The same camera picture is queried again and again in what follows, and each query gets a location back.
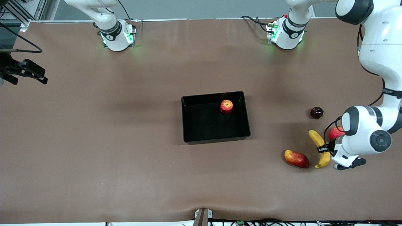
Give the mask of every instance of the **fake fruit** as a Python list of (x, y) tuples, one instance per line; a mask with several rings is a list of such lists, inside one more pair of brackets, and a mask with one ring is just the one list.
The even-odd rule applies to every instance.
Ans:
[(294, 152), (291, 150), (285, 151), (285, 160), (291, 165), (300, 168), (308, 168), (310, 165), (310, 162), (308, 161), (306, 156), (304, 156), (302, 153)]
[(228, 100), (224, 100), (220, 106), (221, 112), (224, 114), (229, 114), (233, 110), (233, 103)]
[(313, 107), (310, 111), (310, 116), (315, 119), (321, 118), (323, 114), (324, 114), (324, 110), (320, 107)]
[[(325, 141), (322, 138), (322, 136), (320, 134), (318, 134), (315, 130), (310, 129), (308, 131), (308, 135), (314, 141), (317, 148), (321, 147), (325, 144)], [(323, 153), (321, 153), (320, 161), (318, 162), (318, 165), (315, 165), (314, 167), (316, 169), (322, 168), (322, 167), (328, 165), (330, 160), (331, 160), (331, 154), (329, 152), (323, 152)]]
[(345, 132), (341, 132), (341, 131), (343, 131), (342, 127), (338, 126), (338, 129), (336, 127), (331, 128), (331, 130), (329, 131), (329, 134), (328, 134), (328, 137), (330, 140), (335, 139), (335, 138), (345, 134)]

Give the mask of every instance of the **yellow banana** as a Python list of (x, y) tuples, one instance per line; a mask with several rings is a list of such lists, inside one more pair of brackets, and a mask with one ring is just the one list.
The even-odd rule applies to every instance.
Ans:
[[(315, 130), (310, 129), (308, 131), (308, 135), (314, 141), (314, 143), (316, 144), (317, 147), (321, 147), (322, 145), (325, 144), (324, 139)], [(318, 162), (318, 165), (315, 165), (315, 168), (318, 169), (318, 168), (328, 165), (330, 160), (331, 160), (331, 154), (329, 152), (321, 153), (320, 161)]]

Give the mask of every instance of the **black cable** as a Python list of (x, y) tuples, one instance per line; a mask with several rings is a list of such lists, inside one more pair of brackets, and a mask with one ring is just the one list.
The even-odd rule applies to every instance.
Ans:
[(256, 17), (256, 19), (257, 19), (258, 24), (260, 25), (260, 27), (261, 27), (261, 29), (262, 29), (263, 31), (265, 31), (265, 32), (267, 32), (267, 33), (271, 33), (271, 34), (273, 34), (273, 32), (272, 32), (272, 31), (267, 31), (267, 30), (266, 30), (266, 29), (263, 27), (263, 25), (262, 25), (262, 23), (261, 23), (260, 19), (258, 18), (258, 16)]
[(113, 11), (110, 11), (108, 8), (105, 8), (105, 9), (106, 9), (107, 11), (109, 11), (109, 12), (113, 13), (113, 14), (115, 13), (115, 12), (113, 12)]
[[(384, 88), (385, 88), (385, 81), (382, 78), (382, 89), (384, 89)], [(377, 103), (377, 101), (379, 101), (383, 95), (384, 95), (384, 93), (381, 92), (381, 95), (373, 103), (369, 104), (369, 106), (372, 106), (373, 104)]]
[(10, 28), (6, 27), (4, 24), (2, 24), (0, 22), (0, 27), (4, 27), (5, 29), (7, 29), (9, 32), (13, 33), (14, 35), (16, 35), (17, 37), (21, 38), (22, 40), (28, 42), (29, 44), (31, 44), (33, 47), (37, 48), (38, 50), (25, 50), (25, 49), (15, 49), (16, 52), (24, 52), (24, 53), (41, 53), (43, 52), (43, 50), (41, 48), (39, 48), (39, 46), (33, 44), (32, 42), (30, 42), (29, 40), (27, 40), (26, 38), (22, 37), (21, 35), (15, 33), (13, 30), (11, 30)]
[(322, 221), (322, 223), (327, 223), (327, 224), (323, 224), (322, 226), (355, 226), (356, 224), (359, 224), (363, 221), (358, 221), (356, 223), (348, 223), (348, 222), (332, 222), (332, 221)]
[(3, 16), (4, 16), (4, 14), (6, 13), (6, 9), (4, 9), (3, 7), (0, 7), (0, 14), (1, 14), (1, 16), (0, 16), (0, 18), (2, 18)]
[[(339, 119), (341, 119), (341, 118), (342, 118), (342, 116), (339, 116), (335, 121), (333, 121), (331, 124), (329, 124), (329, 125), (327, 126), (327, 128), (324, 130), (324, 136), (323, 136), (324, 141), (325, 141), (325, 137), (326, 137), (326, 132), (327, 132), (327, 130), (329, 129), (329, 127), (331, 127), (334, 123), (336, 123), (337, 121), (339, 121)], [(329, 148), (328, 148), (326, 142), (324, 142), (324, 145), (325, 145), (325, 147), (327, 148), (327, 150), (332, 154), (332, 152), (329, 150)]]
[(124, 5), (121, 3), (120, 0), (119, 0), (119, 3), (120, 3), (121, 7), (124, 9), (124, 12), (125, 12), (126, 15), (127, 15), (127, 19), (126, 19), (126, 20), (133, 20), (133, 19), (128, 15), (127, 10), (125, 9)]
[(336, 127), (336, 129), (339, 131), (339, 132), (341, 132), (341, 133), (344, 133), (345, 131), (342, 131), (342, 130), (340, 130), (339, 128), (338, 128), (338, 121), (336, 121), (335, 122), (335, 127)]
[(357, 49), (360, 51), (360, 39), (363, 40), (363, 35), (361, 34), (361, 27), (359, 26), (359, 31), (357, 32)]
[(249, 16), (241, 16), (240, 18), (247, 18), (247, 19), (250, 19), (252, 22), (254, 22), (254, 23), (259, 23), (258, 21), (256, 21), (255, 19), (253, 19), (253, 18), (251, 18), (251, 17), (249, 17)]
[(248, 18), (248, 19), (250, 19), (252, 22), (259, 24), (260, 27), (261, 27), (261, 29), (262, 29), (263, 31), (273, 34), (272, 31), (267, 31), (267, 30), (263, 27), (263, 25), (267, 26), (268, 24), (267, 24), (267, 23), (262, 23), (262, 22), (260, 21), (260, 19), (258, 18), (258, 16), (257, 16), (255, 19), (253, 19), (253, 18), (251, 18), (251, 17), (249, 17), (249, 16), (242, 16), (241, 18)]

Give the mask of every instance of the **metal frame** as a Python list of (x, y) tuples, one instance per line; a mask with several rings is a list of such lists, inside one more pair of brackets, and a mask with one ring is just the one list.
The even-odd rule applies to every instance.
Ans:
[(17, 24), (21, 23), (21, 31), (26, 31), (31, 21), (38, 21), (43, 15), (43, 8), (48, 0), (39, 0), (39, 4), (36, 8), (35, 14), (32, 15), (26, 8), (16, 0), (9, 0), (4, 8), (11, 14), (16, 20), (2, 21), (4, 24)]

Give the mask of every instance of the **brown table surface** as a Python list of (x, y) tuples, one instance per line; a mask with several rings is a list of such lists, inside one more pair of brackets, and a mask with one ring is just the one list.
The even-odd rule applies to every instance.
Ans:
[[(307, 131), (381, 92), (359, 65), (357, 26), (314, 19), (308, 29), (285, 51), (247, 21), (145, 22), (134, 48), (112, 52), (92, 24), (31, 23), (23, 35), (43, 53), (13, 56), (44, 67), (49, 83), (0, 89), (0, 223), (176, 221), (198, 208), (244, 220), (400, 220), (402, 133), (354, 170), (281, 157), (291, 149), (315, 165)], [(182, 96), (239, 90), (251, 137), (184, 143)], [(315, 106), (323, 119), (307, 117)]]

